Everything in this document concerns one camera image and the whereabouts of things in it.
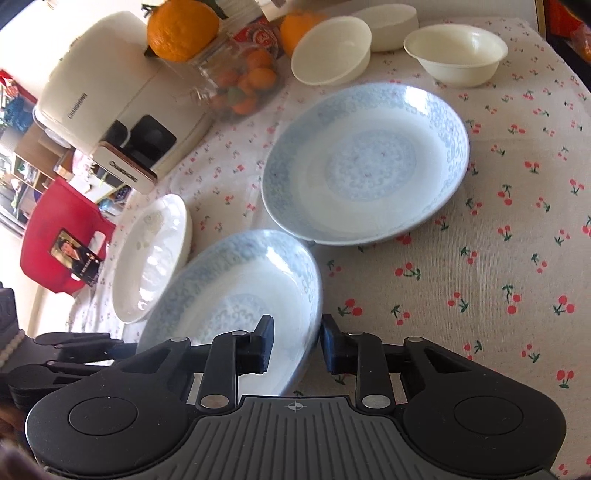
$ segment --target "white plate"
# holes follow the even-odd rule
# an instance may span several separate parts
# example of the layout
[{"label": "white plate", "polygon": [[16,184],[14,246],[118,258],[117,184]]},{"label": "white plate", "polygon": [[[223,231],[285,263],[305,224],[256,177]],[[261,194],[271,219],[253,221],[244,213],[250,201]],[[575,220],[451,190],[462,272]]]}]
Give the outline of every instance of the white plate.
[{"label": "white plate", "polygon": [[283,229],[326,245],[409,231],[457,190],[469,161],[463,121],[432,93],[374,83],[332,95],[296,119],[262,180]]},{"label": "white plate", "polygon": [[[239,395],[291,394],[316,344],[321,307],[318,267],[298,240],[280,231],[242,232],[204,250],[174,278],[150,313],[138,352],[176,336],[203,345],[221,333],[251,332],[270,314],[275,339],[269,369],[239,377]],[[190,403],[198,389],[199,376]]]},{"label": "white plate", "polygon": [[124,323],[140,320],[187,262],[193,224],[183,199],[169,194],[135,221],[113,279],[113,309]]}]

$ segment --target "white ceramic dish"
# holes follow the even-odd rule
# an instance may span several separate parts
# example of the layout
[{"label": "white ceramic dish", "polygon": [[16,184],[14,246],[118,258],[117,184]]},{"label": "white ceramic dish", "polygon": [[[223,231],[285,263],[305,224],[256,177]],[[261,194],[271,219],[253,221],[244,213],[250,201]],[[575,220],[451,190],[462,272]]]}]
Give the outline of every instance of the white ceramic dish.
[{"label": "white ceramic dish", "polygon": [[124,323],[141,320],[187,262],[193,224],[183,199],[169,194],[138,215],[113,278],[113,309]]},{"label": "white ceramic dish", "polygon": [[251,332],[270,314],[275,339],[268,371],[239,377],[239,395],[291,394],[316,344],[321,307],[318,267],[298,240],[280,231],[242,232],[203,251],[174,278],[150,313],[138,352],[175,336],[202,345],[221,333]]},{"label": "white ceramic dish", "polygon": [[342,85],[359,77],[371,55],[371,30],[356,17],[325,20],[302,37],[291,71],[306,85]]},{"label": "white ceramic dish", "polygon": [[509,51],[494,33],[456,24],[419,28],[404,40],[404,48],[434,78],[454,87],[487,82]]},{"label": "white ceramic dish", "polygon": [[282,228],[326,245],[360,245],[408,232],[459,187],[470,145],[439,97],[373,83],[328,97],[275,143],[262,179]]},{"label": "white ceramic dish", "polygon": [[418,28],[417,9],[404,4],[385,4],[365,8],[353,14],[371,29],[371,51],[394,51]]}]

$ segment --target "table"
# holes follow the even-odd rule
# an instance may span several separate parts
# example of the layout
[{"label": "table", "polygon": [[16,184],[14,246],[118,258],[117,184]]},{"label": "table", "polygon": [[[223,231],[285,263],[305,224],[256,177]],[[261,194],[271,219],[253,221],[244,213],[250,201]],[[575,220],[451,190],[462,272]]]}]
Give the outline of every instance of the table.
[{"label": "table", "polygon": [[[546,393],[568,421],[554,471],[573,477],[591,464],[591,94],[524,22],[463,22],[509,45],[486,85],[447,87],[403,51],[372,55],[358,83],[408,83],[448,101],[470,135],[465,181],[434,218],[392,241],[313,247],[324,311],[343,330],[389,343],[420,335]],[[260,191],[268,152],[291,120],[333,91],[289,77],[262,112],[214,126],[156,190],[134,194],[99,285],[78,297],[69,329],[139,338],[143,324],[124,328],[110,292],[126,228],[154,199],[183,197],[193,218],[192,256],[226,235],[269,225]],[[294,394],[352,395],[354,383],[326,373],[316,352]],[[404,398],[396,378],[394,386]]]}]

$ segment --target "orange fruit in jar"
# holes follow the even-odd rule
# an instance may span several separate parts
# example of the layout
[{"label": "orange fruit in jar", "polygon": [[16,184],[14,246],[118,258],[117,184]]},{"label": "orange fruit in jar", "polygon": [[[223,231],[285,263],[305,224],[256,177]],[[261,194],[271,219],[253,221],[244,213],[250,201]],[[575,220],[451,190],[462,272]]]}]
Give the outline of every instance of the orange fruit in jar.
[{"label": "orange fruit in jar", "polygon": [[250,82],[248,81],[248,74],[245,73],[238,79],[238,88],[246,93],[249,97],[256,97],[256,92],[253,90]]},{"label": "orange fruit in jar", "polygon": [[266,68],[257,68],[248,73],[248,83],[256,90],[269,90],[277,81],[275,71]]},{"label": "orange fruit in jar", "polygon": [[228,105],[234,106],[243,102],[248,95],[238,87],[230,87],[228,89]]},{"label": "orange fruit in jar", "polygon": [[216,112],[224,110],[228,106],[228,96],[214,95],[209,99],[209,106]]},{"label": "orange fruit in jar", "polygon": [[221,72],[216,78],[215,82],[220,88],[230,88],[238,83],[240,75],[234,69],[227,69]]},{"label": "orange fruit in jar", "polygon": [[145,8],[148,44],[161,59],[187,61],[216,36],[220,19],[206,4],[195,0],[167,0],[159,7]]},{"label": "orange fruit in jar", "polygon": [[323,20],[326,20],[326,15],[317,12],[294,11],[287,14],[280,27],[285,54],[291,57],[301,38]]},{"label": "orange fruit in jar", "polygon": [[232,109],[238,115],[250,115],[256,110],[256,97],[247,97],[240,103],[237,103],[232,107]]},{"label": "orange fruit in jar", "polygon": [[266,50],[258,48],[246,57],[246,64],[248,65],[249,71],[260,67],[272,67],[273,57]]}]

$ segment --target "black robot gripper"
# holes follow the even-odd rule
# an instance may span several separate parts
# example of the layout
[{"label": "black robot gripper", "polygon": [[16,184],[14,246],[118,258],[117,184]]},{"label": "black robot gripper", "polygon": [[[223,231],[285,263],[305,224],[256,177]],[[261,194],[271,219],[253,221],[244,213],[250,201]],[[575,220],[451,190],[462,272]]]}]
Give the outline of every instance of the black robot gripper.
[{"label": "black robot gripper", "polygon": [[[551,478],[566,423],[547,396],[423,338],[342,333],[330,315],[324,360],[331,374],[356,375],[352,402],[239,402],[238,376],[267,370],[273,334],[264,316],[211,345],[171,339],[45,396],[27,420],[35,457],[78,479]],[[407,403],[396,402],[394,372]]]}]

